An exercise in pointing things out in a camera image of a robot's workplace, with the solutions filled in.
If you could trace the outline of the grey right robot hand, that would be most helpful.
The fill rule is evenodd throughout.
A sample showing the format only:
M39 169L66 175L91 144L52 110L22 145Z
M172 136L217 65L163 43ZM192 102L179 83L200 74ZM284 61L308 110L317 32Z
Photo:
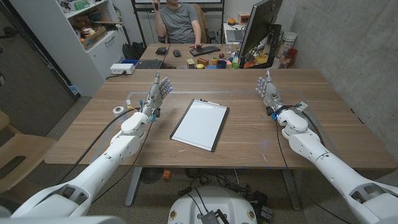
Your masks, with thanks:
M269 69L266 71L265 78L259 77L256 91L266 105L268 116L278 116L282 110L286 109L285 103L282 101L279 91L272 83L271 71Z

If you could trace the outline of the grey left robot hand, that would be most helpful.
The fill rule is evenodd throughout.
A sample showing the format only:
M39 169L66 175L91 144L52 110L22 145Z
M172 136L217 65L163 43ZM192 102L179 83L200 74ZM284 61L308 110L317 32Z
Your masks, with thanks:
M154 84L148 91L146 98L141 106L141 113L148 117L160 117L160 107L166 96L172 91L171 80L168 77L160 79L160 72L157 71L154 78Z

